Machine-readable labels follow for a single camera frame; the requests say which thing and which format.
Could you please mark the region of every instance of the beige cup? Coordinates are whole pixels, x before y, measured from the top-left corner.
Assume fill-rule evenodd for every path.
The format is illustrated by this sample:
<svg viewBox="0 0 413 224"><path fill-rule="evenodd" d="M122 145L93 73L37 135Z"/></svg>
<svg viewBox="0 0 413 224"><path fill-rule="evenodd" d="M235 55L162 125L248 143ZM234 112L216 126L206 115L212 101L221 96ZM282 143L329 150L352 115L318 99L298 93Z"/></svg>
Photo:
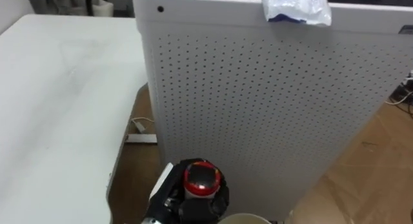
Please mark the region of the beige cup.
<svg viewBox="0 0 413 224"><path fill-rule="evenodd" d="M234 214L221 220L218 224L271 224L264 218L253 214Z"/></svg>

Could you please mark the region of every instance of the plastic bag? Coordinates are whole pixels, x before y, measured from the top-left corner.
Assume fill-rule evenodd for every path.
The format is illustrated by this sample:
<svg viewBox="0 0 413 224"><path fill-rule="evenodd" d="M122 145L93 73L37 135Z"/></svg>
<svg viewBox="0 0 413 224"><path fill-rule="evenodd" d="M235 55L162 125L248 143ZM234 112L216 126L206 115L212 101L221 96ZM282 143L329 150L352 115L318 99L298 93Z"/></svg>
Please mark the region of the plastic bag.
<svg viewBox="0 0 413 224"><path fill-rule="evenodd" d="M290 21L330 26L331 9L327 0L263 0L267 21Z"/></svg>

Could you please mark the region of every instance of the floor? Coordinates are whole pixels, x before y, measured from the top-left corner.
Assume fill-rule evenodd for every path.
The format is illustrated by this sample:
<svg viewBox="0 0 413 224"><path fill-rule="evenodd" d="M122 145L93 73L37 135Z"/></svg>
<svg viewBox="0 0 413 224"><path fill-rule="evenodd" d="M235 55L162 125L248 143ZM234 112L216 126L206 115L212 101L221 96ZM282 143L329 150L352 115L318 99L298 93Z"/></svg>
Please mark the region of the floor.
<svg viewBox="0 0 413 224"><path fill-rule="evenodd" d="M133 117L152 119L147 88ZM145 122L149 133L154 126ZM125 145L109 195L114 224L137 223L161 172L156 145ZM296 205L291 224L411 224L413 120L384 104Z"/></svg>

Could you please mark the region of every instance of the red cap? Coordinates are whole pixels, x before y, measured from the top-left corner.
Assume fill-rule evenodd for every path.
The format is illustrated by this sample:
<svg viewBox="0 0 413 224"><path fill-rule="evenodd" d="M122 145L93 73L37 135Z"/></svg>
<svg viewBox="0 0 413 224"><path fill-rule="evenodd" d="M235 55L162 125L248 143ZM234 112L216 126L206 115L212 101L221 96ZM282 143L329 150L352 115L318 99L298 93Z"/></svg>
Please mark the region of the red cap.
<svg viewBox="0 0 413 224"><path fill-rule="evenodd" d="M220 183L221 173L209 162L195 162L185 169L184 187L193 195L209 196L218 190Z"/></svg>

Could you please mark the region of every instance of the white table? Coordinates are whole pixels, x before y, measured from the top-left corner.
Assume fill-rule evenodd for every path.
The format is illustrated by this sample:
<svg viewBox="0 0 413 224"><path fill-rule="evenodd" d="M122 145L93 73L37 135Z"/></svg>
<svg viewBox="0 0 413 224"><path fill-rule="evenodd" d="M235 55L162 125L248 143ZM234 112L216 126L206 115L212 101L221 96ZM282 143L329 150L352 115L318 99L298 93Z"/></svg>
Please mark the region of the white table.
<svg viewBox="0 0 413 224"><path fill-rule="evenodd" d="M0 36L0 223L110 223L146 83L134 19L27 15Z"/></svg>

